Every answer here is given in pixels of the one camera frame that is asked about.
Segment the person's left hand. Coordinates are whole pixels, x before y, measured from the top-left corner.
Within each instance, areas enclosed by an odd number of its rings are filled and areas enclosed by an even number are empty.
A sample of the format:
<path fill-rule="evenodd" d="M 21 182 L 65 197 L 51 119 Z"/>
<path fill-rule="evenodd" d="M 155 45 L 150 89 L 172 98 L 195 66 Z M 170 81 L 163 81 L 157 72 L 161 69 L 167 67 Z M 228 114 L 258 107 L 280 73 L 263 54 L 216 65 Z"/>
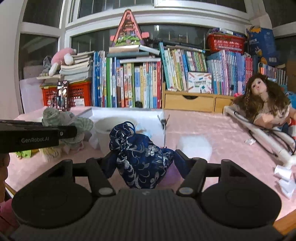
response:
<path fill-rule="evenodd" d="M 4 201 L 5 198 L 5 180 L 8 177 L 8 166 L 10 163 L 9 153 L 1 154 L 0 156 L 0 203 Z"/>

